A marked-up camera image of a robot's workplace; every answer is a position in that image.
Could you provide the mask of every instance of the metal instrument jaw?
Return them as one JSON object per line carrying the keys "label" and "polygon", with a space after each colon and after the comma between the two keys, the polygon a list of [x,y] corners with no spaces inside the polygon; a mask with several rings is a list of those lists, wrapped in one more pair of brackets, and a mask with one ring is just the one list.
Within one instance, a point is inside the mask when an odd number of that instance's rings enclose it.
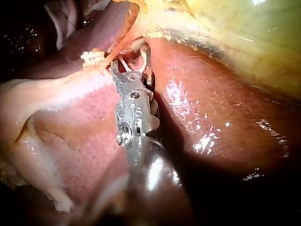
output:
{"label": "metal instrument jaw", "polygon": [[134,137],[156,137],[159,119],[154,115],[158,104],[152,91],[143,84],[143,73],[120,73],[118,60],[111,62],[111,73],[121,99],[115,112],[118,144],[124,146]]}

